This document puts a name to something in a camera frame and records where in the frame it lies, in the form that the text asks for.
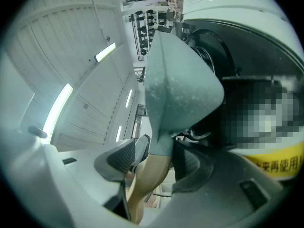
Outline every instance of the black cable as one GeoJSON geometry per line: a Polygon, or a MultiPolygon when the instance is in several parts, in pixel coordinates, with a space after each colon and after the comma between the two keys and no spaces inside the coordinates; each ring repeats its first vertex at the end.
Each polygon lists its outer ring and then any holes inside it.
{"type": "Polygon", "coordinates": [[[203,140],[207,137],[209,137],[211,135],[211,132],[207,132],[201,136],[192,136],[190,133],[188,133],[187,131],[183,131],[182,132],[184,134],[184,136],[192,141],[199,141],[199,140],[203,140]]]}
{"type": "Polygon", "coordinates": [[[152,192],[150,192],[145,198],[144,198],[144,202],[145,203],[147,203],[148,201],[149,201],[149,199],[150,199],[150,197],[151,197],[151,195],[152,195],[152,193],[153,193],[153,191],[152,192]]]}
{"type": "Polygon", "coordinates": [[[159,197],[164,197],[164,198],[171,198],[172,197],[172,196],[163,195],[163,194],[159,194],[159,193],[153,193],[153,195],[159,196],[159,197]]]}
{"type": "Polygon", "coordinates": [[[222,40],[222,38],[215,32],[213,32],[212,30],[209,30],[209,29],[197,29],[195,31],[193,31],[187,38],[186,40],[186,44],[188,45],[195,36],[197,35],[200,35],[200,34],[203,34],[203,35],[211,35],[213,36],[220,44],[221,46],[223,47],[225,53],[226,53],[226,56],[227,56],[227,59],[228,59],[228,62],[229,62],[229,66],[231,67],[231,70],[233,73],[236,73],[236,69],[235,69],[235,66],[234,66],[234,62],[233,62],[233,58],[231,56],[231,53],[226,45],[226,43],[222,40]]]}

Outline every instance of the ceiling light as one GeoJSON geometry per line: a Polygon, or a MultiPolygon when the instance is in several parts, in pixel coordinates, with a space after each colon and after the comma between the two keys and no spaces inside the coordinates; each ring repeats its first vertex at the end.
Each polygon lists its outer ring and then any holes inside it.
{"type": "Polygon", "coordinates": [[[121,130],[122,130],[122,127],[119,126],[115,142],[117,142],[119,140],[119,135],[120,135],[121,130]]]}
{"type": "Polygon", "coordinates": [[[95,56],[96,62],[100,62],[106,55],[116,48],[115,43],[109,45],[95,56]]]}
{"type": "Polygon", "coordinates": [[[128,108],[128,104],[129,104],[129,101],[130,101],[131,94],[132,94],[132,90],[130,89],[129,96],[128,96],[128,99],[127,99],[127,103],[125,104],[125,107],[127,107],[127,108],[128,108]]]}
{"type": "Polygon", "coordinates": [[[43,131],[47,133],[47,138],[46,139],[41,139],[41,142],[43,144],[50,144],[51,143],[51,138],[53,135],[53,131],[57,122],[57,119],[60,115],[60,112],[67,102],[68,98],[70,97],[71,93],[73,92],[73,88],[71,85],[66,84],[66,86],[62,89],[60,94],[58,95],[56,101],[54,102],[51,110],[49,111],[47,115],[46,122],[44,123],[43,126],[43,131]]]}

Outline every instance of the yellow label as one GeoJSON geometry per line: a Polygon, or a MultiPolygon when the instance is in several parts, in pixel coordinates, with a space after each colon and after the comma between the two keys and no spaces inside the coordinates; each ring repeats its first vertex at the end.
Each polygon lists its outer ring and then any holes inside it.
{"type": "Polygon", "coordinates": [[[304,142],[271,153],[245,155],[247,159],[273,178],[295,176],[304,160],[304,142]]]}

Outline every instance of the black rubber part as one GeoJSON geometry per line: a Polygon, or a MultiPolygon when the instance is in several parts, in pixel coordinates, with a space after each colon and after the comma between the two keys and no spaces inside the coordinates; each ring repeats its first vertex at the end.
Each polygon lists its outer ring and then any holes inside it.
{"type": "Polygon", "coordinates": [[[267,198],[254,181],[243,181],[240,183],[240,186],[255,210],[267,203],[267,198]]]}
{"type": "Polygon", "coordinates": [[[135,142],[132,139],[98,156],[94,161],[94,168],[107,181],[124,183],[124,177],[134,158],[135,142]]]}
{"type": "Polygon", "coordinates": [[[209,29],[197,29],[189,35],[189,37],[186,40],[186,44],[188,45],[190,43],[190,41],[192,41],[194,39],[195,36],[201,35],[201,34],[211,35],[221,44],[221,46],[223,47],[223,49],[226,53],[226,57],[229,62],[231,74],[234,75],[236,72],[236,69],[235,69],[233,58],[231,56],[231,52],[230,52],[229,48],[227,47],[226,43],[223,41],[223,39],[217,33],[213,32],[209,29]]]}
{"type": "Polygon", "coordinates": [[[174,142],[172,163],[176,180],[172,193],[197,191],[208,182],[214,168],[210,158],[178,141],[174,142]]]}
{"type": "Polygon", "coordinates": [[[36,126],[29,126],[28,132],[39,137],[40,139],[46,139],[48,134],[44,131],[42,131],[40,128],[37,128],[36,126]]]}
{"type": "Polygon", "coordinates": [[[122,218],[131,220],[131,216],[127,206],[127,199],[125,196],[125,186],[120,185],[118,194],[111,197],[105,204],[104,207],[113,213],[119,215],[122,218]]]}
{"type": "Polygon", "coordinates": [[[147,148],[146,148],[146,150],[145,150],[145,152],[144,152],[144,154],[142,156],[141,162],[144,161],[145,159],[147,159],[147,157],[148,157],[149,146],[150,146],[150,141],[151,141],[151,138],[148,135],[145,134],[144,136],[146,136],[148,138],[148,145],[147,145],[147,148]]]}
{"type": "Polygon", "coordinates": [[[62,162],[65,164],[65,165],[68,165],[70,163],[73,163],[73,162],[76,162],[77,160],[75,158],[67,158],[67,159],[64,159],[62,160],[62,162]]]}

